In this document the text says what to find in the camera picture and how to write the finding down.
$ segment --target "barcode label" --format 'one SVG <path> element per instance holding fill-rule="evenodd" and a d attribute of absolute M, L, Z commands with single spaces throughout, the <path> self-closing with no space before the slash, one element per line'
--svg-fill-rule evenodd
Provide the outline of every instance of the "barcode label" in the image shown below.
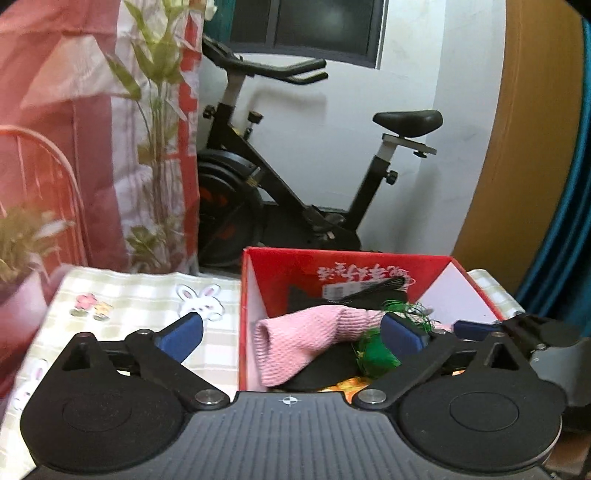
<path fill-rule="evenodd" d="M 344 283 L 333 283 L 331 285 L 324 285 L 322 287 L 322 298 L 326 300 L 340 300 L 344 297 L 348 297 L 353 293 L 358 293 L 366 288 L 373 287 L 378 283 L 382 283 L 388 278 L 382 278 L 377 280 L 365 280 L 365 281 L 350 281 Z"/>

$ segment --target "gray ribbed surface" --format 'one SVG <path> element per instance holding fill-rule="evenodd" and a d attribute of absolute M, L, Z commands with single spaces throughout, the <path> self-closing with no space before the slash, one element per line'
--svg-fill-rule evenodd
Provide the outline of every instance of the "gray ribbed surface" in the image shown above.
<path fill-rule="evenodd" d="M 241 393 L 237 403 L 193 416 L 161 455 L 93 480 L 468 480 L 407 447 L 388 419 L 349 407 L 339 393 Z M 29 480 L 74 480 L 37 469 Z M 486 477 L 548 480 L 541 469 Z"/>

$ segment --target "cartoon rabbit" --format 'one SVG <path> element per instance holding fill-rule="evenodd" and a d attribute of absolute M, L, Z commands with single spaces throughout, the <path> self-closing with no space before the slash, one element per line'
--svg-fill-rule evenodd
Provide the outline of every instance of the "cartoon rabbit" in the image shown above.
<path fill-rule="evenodd" d="M 210 322 L 221 320 L 224 309 L 215 297 L 220 290 L 219 285 L 208 285 L 197 295 L 191 287 L 177 285 L 177 294 L 183 301 L 178 307 L 179 317 L 184 317 L 190 312 L 197 312 L 203 320 Z"/>
<path fill-rule="evenodd" d="M 32 362 L 31 368 L 29 369 L 29 378 L 17 388 L 12 396 L 12 407 L 16 411 L 22 411 L 25 408 L 29 398 L 31 398 L 31 395 L 33 395 L 33 392 L 41 382 L 43 375 L 47 372 L 47 367 L 47 360 L 43 360 L 42 358 L 38 358 Z"/>

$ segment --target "window pane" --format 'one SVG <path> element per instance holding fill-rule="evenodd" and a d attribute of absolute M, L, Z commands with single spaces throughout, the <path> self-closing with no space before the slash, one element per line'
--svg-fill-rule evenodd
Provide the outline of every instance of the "window pane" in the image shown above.
<path fill-rule="evenodd" d="M 278 45 L 367 55 L 374 0 L 281 0 Z"/>
<path fill-rule="evenodd" d="M 271 0 L 236 0 L 230 40 L 265 43 Z"/>

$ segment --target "flower pot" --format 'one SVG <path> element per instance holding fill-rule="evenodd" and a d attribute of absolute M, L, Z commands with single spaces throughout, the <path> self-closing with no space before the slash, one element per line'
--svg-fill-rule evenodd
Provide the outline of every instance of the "flower pot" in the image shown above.
<path fill-rule="evenodd" d="M 0 404 L 9 394 L 22 359 L 46 312 L 47 303 L 38 271 L 32 271 L 0 304 Z"/>

